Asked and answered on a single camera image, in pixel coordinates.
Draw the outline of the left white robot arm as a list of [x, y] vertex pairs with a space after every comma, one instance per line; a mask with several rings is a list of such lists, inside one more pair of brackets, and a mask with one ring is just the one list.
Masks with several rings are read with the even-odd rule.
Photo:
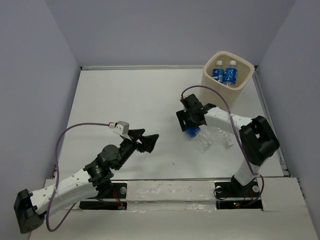
[[13, 209], [21, 234], [39, 228], [51, 215], [88, 198], [105, 198], [114, 189], [113, 171], [118, 171], [135, 152], [151, 153], [158, 134], [144, 135], [145, 129], [132, 129], [121, 135], [120, 145], [106, 145], [84, 168], [55, 184], [39, 190], [21, 190]]

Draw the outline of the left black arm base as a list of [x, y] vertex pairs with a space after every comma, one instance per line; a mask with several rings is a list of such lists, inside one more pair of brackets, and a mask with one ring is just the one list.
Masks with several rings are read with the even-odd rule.
[[127, 210], [127, 190], [126, 181], [113, 181], [111, 190], [102, 197], [87, 198], [78, 204], [81, 210], [102, 210], [102, 211], [125, 211]]

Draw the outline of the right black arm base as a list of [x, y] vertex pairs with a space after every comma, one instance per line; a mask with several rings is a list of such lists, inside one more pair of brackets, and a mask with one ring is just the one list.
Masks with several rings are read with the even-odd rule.
[[217, 181], [214, 183], [213, 195], [217, 210], [263, 209], [260, 188], [256, 180], [240, 190], [233, 189], [230, 181]]

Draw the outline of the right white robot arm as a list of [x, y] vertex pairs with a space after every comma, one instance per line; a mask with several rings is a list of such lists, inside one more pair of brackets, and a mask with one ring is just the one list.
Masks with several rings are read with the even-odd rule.
[[218, 106], [208, 103], [203, 105], [191, 94], [181, 98], [183, 109], [176, 112], [178, 122], [183, 132], [198, 132], [202, 125], [216, 127], [234, 134], [240, 143], [244, 160], [231, 177], [228, 189], [235, 196], [242, 196], [256, 178], [260, 168], [280, 147], [269, 122], [263, 116], [255, 118], [231, 114]]

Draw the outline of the blue label bottle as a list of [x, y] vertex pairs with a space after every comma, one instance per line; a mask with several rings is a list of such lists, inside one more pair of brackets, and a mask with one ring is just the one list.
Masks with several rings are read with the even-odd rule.
[[224, 71], [223, 84], [229, 87], [235, 86], [237, 82], [238, 69], [237, 62], [231, 60], [229, 66]]
[[211, 77], [217, 82], [222, 83], [224, 77], [225, 70], [223, 69], [223, 61], [217, 60], [215, 62], [214, 68], [211, 72]]
[[190, 137], [192, 144], [197, 150], [204, 153], [212, 146], [212, 139], [207, 132], [198, 127], [191, 127], [186, 129], [187, 135]]

